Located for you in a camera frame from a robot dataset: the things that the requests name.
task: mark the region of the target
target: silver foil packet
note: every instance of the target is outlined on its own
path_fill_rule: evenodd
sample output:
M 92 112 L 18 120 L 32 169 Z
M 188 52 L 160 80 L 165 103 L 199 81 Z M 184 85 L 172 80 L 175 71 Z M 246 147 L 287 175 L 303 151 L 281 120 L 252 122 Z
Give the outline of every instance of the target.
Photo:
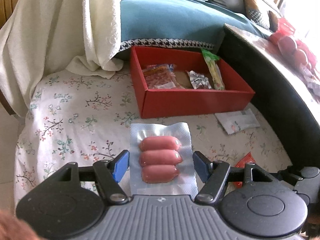
M 191 70 L 188 72 L 191 84 L 194 89 L 212 89 L 209 79 L 202 74 L 198 74 Z

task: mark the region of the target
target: sausage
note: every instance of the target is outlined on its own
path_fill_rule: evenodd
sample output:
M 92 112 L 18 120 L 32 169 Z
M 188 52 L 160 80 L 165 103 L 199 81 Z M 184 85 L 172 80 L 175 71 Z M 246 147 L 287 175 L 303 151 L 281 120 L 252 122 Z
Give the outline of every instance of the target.
M 177 165 L 182 162 L 182 157 L 175 150 L 151 150 L 141 153 L 139 163 L 146 165 Z
M 177 151 L 180 146 L 180 141 L 173 136 L 150 136 L 144 138 L 139 144 L 139 148 L 143 152 L 162 149 Z
M 166 183 L 180 174 L 174 165 L 148 165 L 142 168 L 142 180 L 146 183 Z

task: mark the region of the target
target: plastic packaging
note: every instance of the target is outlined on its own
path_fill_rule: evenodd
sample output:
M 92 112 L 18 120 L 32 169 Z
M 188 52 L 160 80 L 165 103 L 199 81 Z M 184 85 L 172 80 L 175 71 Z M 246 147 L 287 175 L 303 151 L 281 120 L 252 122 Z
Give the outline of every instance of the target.
M 198 74 L 196 72 L 194 72 L 193 70 L 191 70 L 190 72 L 188 72 L 188 75 L 190 77 L 190 82 L 192 84 L 192 87 L 194 89 L 212 89 L 210 83 L 209 83 L 209 79 L 207 77 L 205 77 L 202 74 Z
M 148 165 L 141 171 L 142 180 L 148 184 L 168 183 L 180 174 L 174 165 Z
M 249 152 L 246 156 L 244 156 L 236 165 L 235 167 L 237 168 L 244 168 L 244 165 L 246 163 L 256 163 L 256 161 L 254 160 L 254 158 L 251 155 L 251 152 Z M 242 182 L 234 182 L 233 183 L 237 188 L 241 188 L 242 187 Z
M 180 174 L 171 182 L 148 184 L 142 180 L 139 144 L 144 138 L 150 136 L 174 136 L 181 143 L 178 153 L 183 161 L 176 165 Z M 191 195 L 192 198 L 195 198 L 198 193 L 192 159 L 191 136 L 187 123 L 181 122 L 170 126 L 144 123 L 131 124 L 129 165 L 132 195 Z
M 149 136 L 144 138 L 139 144 L 139 148 L 142 151 L 162 149 L 177 151 L 180 147 L 180 141 L 174 136 Z
M 285 18 L 278 19 L 278 29 L 268 38 L 268 40 L 271 41 L 274 45 L 278 46 L 284 58 L 290 64 L 295 65 L 296 68 L 306 68 L 306 64 L 297 65 L 299 61 L 295 60 L 293 56 L 296 49 L 304 51 L 308 59 L 307 63 L 311 66 L 310 71 L 313 74 L 315 74 L 313 69 L 316 68 L 317 64 L 316 55 L 309 49 L 309 47 L 302 40 L 297 38 L 295 28 Z M 296 43 L 295 50 L 293 50 L 292 44 L 294 43 L 291 40 L 294 40 L 294 42 Z
M 177 165 L 182 163 L 183 159 L 175 150 L 151 150 L 140 154 L 140 166 L 147 165 Z
M 217 55 L 214 55 L 213 53 L 205 49 L 201 49 L 201 51 L 202 51 L 204 60 L 208 65 L 210 74 L 212 76 L 215 90 L 225 90 L 220 69 L 216 64 L 216 60 L 219 60 L 220 58 Z
M 174 64 L 149 65 L 143 69 L 143 76 L 149 89 L 182 88 L 173 72 Z
M 215 114 L 228 134 L 233 134 L 247 128 L 260 127 L 251 109 Z

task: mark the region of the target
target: metal screw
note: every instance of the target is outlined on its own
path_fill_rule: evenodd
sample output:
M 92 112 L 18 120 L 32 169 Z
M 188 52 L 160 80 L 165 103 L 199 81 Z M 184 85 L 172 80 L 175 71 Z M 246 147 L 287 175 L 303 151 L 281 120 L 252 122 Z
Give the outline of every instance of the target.
M 196 198 L 201 203 L 209 203 L 213 200 L 213 196 L 210 194 L 199 194 L 196 196 Z
M 114 202 L 122 202 L 126 200 L 126 196 L 121 193 L 114 193 L 110 196 L 110 200 Z

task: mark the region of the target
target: red packet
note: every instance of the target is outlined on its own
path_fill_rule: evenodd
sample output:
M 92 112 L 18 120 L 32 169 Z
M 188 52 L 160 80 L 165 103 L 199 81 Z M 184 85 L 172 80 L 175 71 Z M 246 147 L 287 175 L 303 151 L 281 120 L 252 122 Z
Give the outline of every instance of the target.
M 236 165 L 235 167 L 237 168 L 244 168 L 244 165 L 246 163 L 256 163 L 256 161 L 254 160 L 254 158 L 251 155 L 251 152 L 249 152 L 246 156 L 244 156 Z M 242 187 L 242 182 L 234 182 L 233 183 L 237 188 L 241 188 Z

